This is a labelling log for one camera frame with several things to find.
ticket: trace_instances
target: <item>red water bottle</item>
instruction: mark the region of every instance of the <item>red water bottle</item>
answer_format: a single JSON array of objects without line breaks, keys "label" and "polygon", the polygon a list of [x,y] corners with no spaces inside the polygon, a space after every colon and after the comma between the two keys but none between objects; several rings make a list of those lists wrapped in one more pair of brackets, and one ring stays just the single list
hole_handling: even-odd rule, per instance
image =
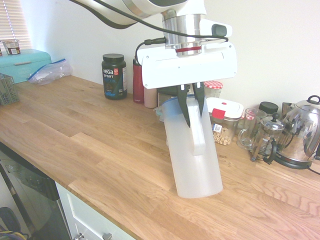
[{"label": "red water bottle", "polygon": [[137,104],[143,104],[145,102],[142,66],[135,58],[133,59],[133,101]]}]

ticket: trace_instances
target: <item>vega sport label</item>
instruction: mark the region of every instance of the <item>vega sport label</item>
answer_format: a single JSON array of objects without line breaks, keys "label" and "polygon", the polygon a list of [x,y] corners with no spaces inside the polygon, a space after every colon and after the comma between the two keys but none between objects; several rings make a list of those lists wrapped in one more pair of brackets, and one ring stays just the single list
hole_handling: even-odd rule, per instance
[{"label": "vega sport label", "polygon": [[127,90],[126,67],[124,68],[103,68],[104,93],[110,97],[122,96]]}]

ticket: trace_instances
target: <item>drawer handle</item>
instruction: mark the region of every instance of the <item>drawer handle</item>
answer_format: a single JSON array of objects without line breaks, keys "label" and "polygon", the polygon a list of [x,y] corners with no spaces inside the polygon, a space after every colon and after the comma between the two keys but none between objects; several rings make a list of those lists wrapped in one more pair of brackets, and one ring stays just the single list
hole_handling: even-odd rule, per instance
[{"label": "drawer handle", "polygon": [[112,239],[112,234],[111,233],[103,234],[102,238],[103,238],[103,240],[111,240]]},{"label": "drawer handle", "polygon": [[31,61],[24,61],[24,62],[17,62],[17,63],[14,63],[15,66],[19,66],[19,65],[24,65],[24,64],[30,64]]},{"label": "drawer handle", "polygon": [[82,239],[82,238],[84,238],[85,236],[81,233],[81,232],[79,232],[79,235],[78,236],[76,236],[73,240],[80,240],[80,239]]}]

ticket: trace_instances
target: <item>kettle lid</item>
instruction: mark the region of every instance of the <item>kettle lid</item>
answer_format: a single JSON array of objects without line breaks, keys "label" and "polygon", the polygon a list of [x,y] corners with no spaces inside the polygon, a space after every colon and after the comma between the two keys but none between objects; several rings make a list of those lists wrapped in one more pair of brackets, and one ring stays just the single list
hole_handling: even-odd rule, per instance
[{"label": "kettle lid", "polygon": [[312,95],[308,100],[299,101],[296,106],[312,114],[320,114],[320,96]]},{"label": "kettle lid", "polygon": [[278,120],[280,115],[278,113],[272,114],[272,116],[265,117],[261,120],[261,124],[264,128],[274,130],[274,131],[282,131],[284,130],[284,124]]}]

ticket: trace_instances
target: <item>window blind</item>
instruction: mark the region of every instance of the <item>window blind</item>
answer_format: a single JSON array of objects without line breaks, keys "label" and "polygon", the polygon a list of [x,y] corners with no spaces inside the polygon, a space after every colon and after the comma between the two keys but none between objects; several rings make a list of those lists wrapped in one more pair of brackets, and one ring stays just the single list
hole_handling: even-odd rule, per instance
[{"label": "window blind", "polygon": [[0,0],[0,40],[17,39],[20,49],[31,49],[24,13],[20,0]]}]

